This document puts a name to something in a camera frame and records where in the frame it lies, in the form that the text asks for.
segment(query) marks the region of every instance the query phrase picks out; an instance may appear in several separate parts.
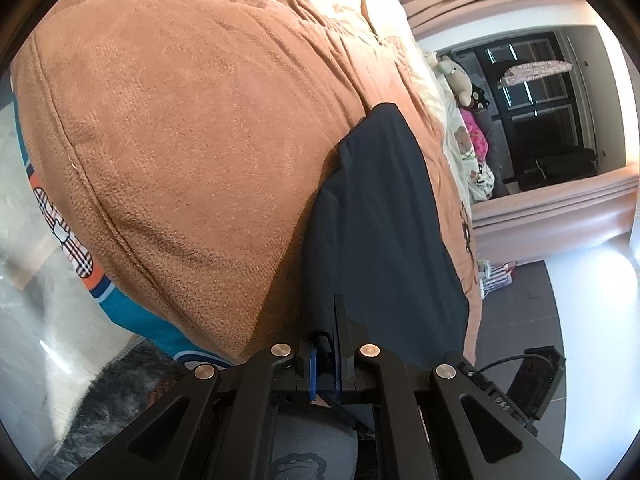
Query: pink clothing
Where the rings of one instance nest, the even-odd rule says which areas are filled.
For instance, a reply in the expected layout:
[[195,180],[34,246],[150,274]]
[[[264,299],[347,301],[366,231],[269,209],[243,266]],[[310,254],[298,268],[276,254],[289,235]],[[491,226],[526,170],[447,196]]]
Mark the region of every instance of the pink clothing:
[[484,133],[482,133],[482,130],[476,124],[476,119],[469,110],[460,108],[460,114],[462,115],[462,119],[465,121],[466,130],[469,132],[469,136],[471,137],[471,143],[474,146],[476,157],[480,162],[484,162],[486,160],[486,152],[489,151],[489,144],[484,138]]

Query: metal screw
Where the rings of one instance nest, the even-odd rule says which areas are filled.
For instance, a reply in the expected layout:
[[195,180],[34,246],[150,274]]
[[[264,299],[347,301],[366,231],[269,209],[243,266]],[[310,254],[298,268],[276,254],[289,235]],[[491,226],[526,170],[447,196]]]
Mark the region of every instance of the metal screw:
[[380,348],[375,345],[362,345],[360,347],[360,353],[364,357],[378,357],[380,355]]
[[194,371],[194,375],[199,379],[210,379],[216,373],[216,367],[213,365],[200,365]]
[[438,365],[436,373],[443,379],[453,379],[456,376],[456,369],[451,365]]
[[271,353],[276,357],[286,357],[291,353],[291,347],[286,343],[278,343],[271,347]]

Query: beige plush toy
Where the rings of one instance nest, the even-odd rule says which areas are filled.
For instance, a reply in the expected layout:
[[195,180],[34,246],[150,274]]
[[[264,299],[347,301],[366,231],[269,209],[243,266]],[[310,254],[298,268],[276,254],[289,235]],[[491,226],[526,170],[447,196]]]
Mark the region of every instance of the beige plush toy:
[[433,69],[445,77],[461,105],[464,107],[471,105],[471,93],[473,91],[471,79],[458,63],[448,56],[442,56]]

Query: fluffy gray fabric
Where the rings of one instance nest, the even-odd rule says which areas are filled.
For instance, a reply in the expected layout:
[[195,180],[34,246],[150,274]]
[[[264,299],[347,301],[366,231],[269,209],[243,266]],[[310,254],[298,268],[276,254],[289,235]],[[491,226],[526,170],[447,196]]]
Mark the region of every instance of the fluffy gray fabric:
[[42,480],[64,480],[146,410],[149,394],[166,379],[179,380],[186,368],[142,340],[108,364],[92,382]]

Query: fleece blanket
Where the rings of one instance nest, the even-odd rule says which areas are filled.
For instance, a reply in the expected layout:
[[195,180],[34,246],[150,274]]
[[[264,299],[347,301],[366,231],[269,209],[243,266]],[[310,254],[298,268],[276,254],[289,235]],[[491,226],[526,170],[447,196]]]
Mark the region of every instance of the fleece blanket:
[[310,0],[60,0],[12,77],[34,167],[106,274],[233,362],[295,325],[300,245],[335,147],[394,102],[470,301],[472,359],[468,217],[399,52]]

